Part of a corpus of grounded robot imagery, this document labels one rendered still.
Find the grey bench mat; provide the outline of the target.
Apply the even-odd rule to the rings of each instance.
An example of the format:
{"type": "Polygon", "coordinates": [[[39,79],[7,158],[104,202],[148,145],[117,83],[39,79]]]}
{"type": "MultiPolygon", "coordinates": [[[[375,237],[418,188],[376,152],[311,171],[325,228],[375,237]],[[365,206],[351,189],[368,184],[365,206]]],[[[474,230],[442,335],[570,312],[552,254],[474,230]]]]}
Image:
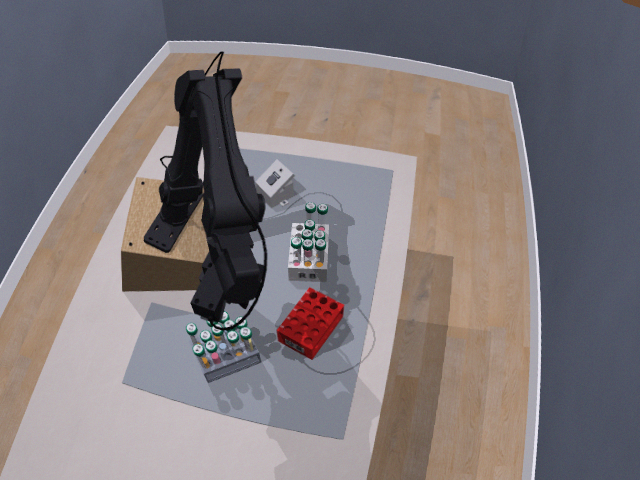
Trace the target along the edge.
{"type": "Polygon", "coordinates": [[[289,204],[263,221],[267,273],[247,319],[261,363],[207,382],[186,326],[211,332],[191,312],[151,302],[122,383],[191,406],[277,428],[343,440],[379,265],[393,170],[241,149],[255,181],[278,159],[293,174],[289,204]],[[292,223],[305,205],[326,204],[327,282],[292,281],[292,223]],[[278,342],[277,328],[310,288],[344,304],[344,315],[311,360],[278,342]]]}

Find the grey tube rack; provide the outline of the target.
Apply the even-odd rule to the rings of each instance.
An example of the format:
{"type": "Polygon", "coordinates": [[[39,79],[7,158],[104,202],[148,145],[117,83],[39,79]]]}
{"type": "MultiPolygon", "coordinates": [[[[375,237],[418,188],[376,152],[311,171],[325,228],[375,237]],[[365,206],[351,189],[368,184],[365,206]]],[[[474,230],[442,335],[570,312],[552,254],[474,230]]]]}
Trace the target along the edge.
{"type": "Polygon", "coordinates": [[[198,361],[198,363],[199,363],[199,365],[200,365],[200,367],[202,369],[202,372],[203,372],[203,374],[204,374],[204,376],[205,376],[205,378],[206,378],[208,383],[212,382],[212,381],[215,381],[217,379],[223,378],[225,376],[231,375],[231,374],[236,373],[238,371],[244,370],[244,369],[249,368],[251,366],[254,366],[256,364],[261,363],[261,358],[260,358],[259,351],[258,351],[256,345],[254,344],[252,338],[251,338],[251,340],[252,340],[252,344],[253,344],[253,351],[247,352],[246,349],[245,349],[244,342],[241,341],[241,337],[240,337],[239,331],[236,331],[236,332],[239,335],[239,341],[238,342],[239,342],[241,351],[243,352],[243,354],[241,356],[237,356],[237,355],[235,356],[234,351],[233,351],[232,346],[231,346],[231,343],[227,340],[227,336],[225,335],[225,333],[223,333],[223,334],[224,334],[224,337],[225,337],[225,340],[226,340],[226,343],[227,343],[226,344],[227,345],[227,349],[224,350],[224,351],[220,350],[219,345],[218,345],[217,341],[215,340],[215,338],[213,336],[213,333],[211,332],[212,340],[215,343],[217,343],[217,346],[218,346],[217,352],[218,352],[218,355],[219,355],[220,360],[221,360],[220,364],[214,364],[213,363],[211,355],[206,351],[205,343],[202,342],[200,337],[199,337],[201,344],[204,346],[205,356],[206,356],[206,358],[207,358],[207,360],[208,360],[208,362],[210,364],[210,367],[207,368],[207,369],[203,368],[200,365],[200,362],[198,361],[198,359],[197,359],[197,361],[198,361]]]}

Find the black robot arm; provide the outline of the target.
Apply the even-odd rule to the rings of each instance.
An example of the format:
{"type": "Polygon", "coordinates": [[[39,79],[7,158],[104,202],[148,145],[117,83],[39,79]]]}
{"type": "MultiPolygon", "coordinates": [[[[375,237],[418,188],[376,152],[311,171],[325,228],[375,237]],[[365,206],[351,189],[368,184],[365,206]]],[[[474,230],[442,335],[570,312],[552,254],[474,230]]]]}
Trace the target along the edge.
{"type": "Polygon", "coordinates": [[[241,70],[222,69],[218,80],[216,73],[205,76],[204,70],[188,70],[176,81],[179,128],[172,159],[159,186],[161,203],[166,203],[144,235],[146,244],[169,253],[203,194],[201,221],[209,252],[202,264],[204,276],[190,303],[194,314],[206,321],[212,315],[213,323],[222,321],[227,300],[248,302],[261,285],[249,234],[257,227],[235,191],[231,172],[258,223],[265,213],[264,197],[256,191],[254,176],[249,176],[234,126],[232,96],[242,80],[241,70]],[[203,182],[198,175],[202,148],[203,182]]]}

